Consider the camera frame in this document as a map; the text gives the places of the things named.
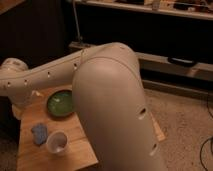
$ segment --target cable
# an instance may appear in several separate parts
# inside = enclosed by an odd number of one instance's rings
[[[208,92],[208,94],[207,94],[207,100],[206,100],[206,106],[207,106],[209,115],[210,115],[210,116],[212,117],[212,119],[213,119],[213,113],[211,112],[210,107],[209,107],[209,98],[210,98],[210,93]]]
[[[201,148],[200,148],[200,163],[201,163],[201,165],[202,165],[202,167],[203,167],[203,169],[204,169],[205,171],[208,171],[208,169],[206,168],[205,164],[203,163],[202,151],[203,151],[203,147],[205,146],[205,144],[206,144],[208,141],[211,141],[211,152],[212,152],[212,155],[213,155],[213,151],[212,151],[212,150],[213,150],[213,147],[212,147],[212,145],[213,145],[213,137],[208,138],[207,140],[205,140],[205,141],[203,142],[203,144],[201,145]]]

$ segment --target white cup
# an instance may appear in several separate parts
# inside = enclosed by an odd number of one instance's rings
[[[52,154],[63,155],[67,143],[68,143],[67,135],[62,131],[55,131],[48,136],[46,148]]]

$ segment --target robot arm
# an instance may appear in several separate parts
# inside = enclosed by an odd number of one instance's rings
[[[129,47],[92,47],[32,70],[16,62],[19,69],[2,65],[0,95],[24,106],[32,90],[72,83],[76,112],[103,171],[166,170]]]

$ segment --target hole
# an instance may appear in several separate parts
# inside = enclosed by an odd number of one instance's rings
[[[146,109],[143,108],[143,109],[140,111],[140,113],[139,113],[138,119],[139,119],[139,120],[142,120],[142,119],[145,117],[145,114],[146,114]]]
[[[47,72],[47,77],[50,78],[50,72],[49,71]]]
[[[76,70],[78,67],[78,65],[76,63],[74,63],[74,70]]]
[[[11,83],[10,83],[10,82],[8,82],[8,83],[7,83],[7,87],[10,87],[10,86],[11,86]]]
[[[24,85],[27,85],[27,80],[24,80]]]
[[[149,153],[150,156],[153,156],[156,153],[157,147],[158,147],[158,145],[155,143],[152,147],[151,152]]]

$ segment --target bowl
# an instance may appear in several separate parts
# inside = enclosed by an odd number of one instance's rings
[[[71,90],[59,90],[47,100],[48,113],[53,117],[66,117],[74,113]]]

